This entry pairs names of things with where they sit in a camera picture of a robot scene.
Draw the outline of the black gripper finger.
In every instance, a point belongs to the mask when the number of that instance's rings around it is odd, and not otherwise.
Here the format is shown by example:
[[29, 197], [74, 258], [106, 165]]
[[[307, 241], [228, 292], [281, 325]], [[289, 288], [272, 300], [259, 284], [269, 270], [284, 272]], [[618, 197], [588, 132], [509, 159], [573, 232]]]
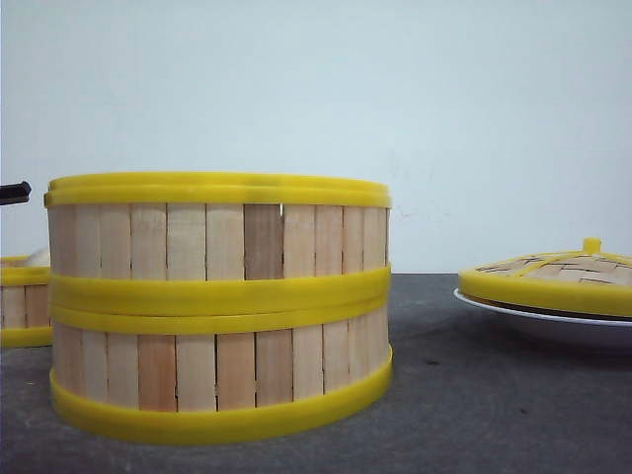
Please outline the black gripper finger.
[[2, 185], [0, 187], [0, 204], [17, 204], [30, 200], [31, 185], [22, 181], [21, 183]]

